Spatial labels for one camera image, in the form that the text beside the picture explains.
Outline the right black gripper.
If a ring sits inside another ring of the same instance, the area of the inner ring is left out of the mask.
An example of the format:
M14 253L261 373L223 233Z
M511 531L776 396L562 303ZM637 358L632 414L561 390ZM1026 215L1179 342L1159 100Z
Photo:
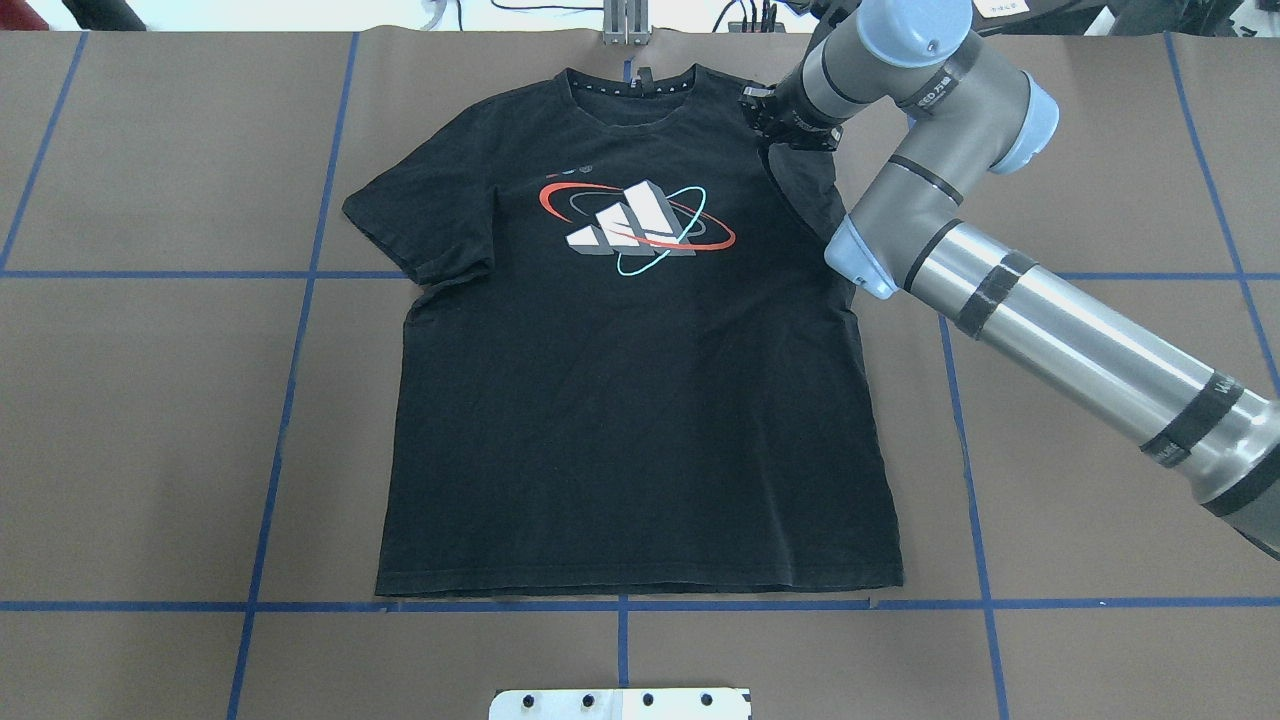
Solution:
M767 145L835 152L842 122L819 111L797 86L748 86L739 96L748 127Z

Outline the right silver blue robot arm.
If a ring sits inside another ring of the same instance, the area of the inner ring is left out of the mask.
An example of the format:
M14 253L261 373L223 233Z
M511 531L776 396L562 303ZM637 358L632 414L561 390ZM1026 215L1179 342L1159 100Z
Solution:
M969 1L836 1L781 82L740 106L765 145L831 152L888 99L908 132L826 242L877 299L920 300L1181 473L1196 502L1271 557L1277 402L1175 347L959 217L988 174L1042 152L1056 101L972 27Z

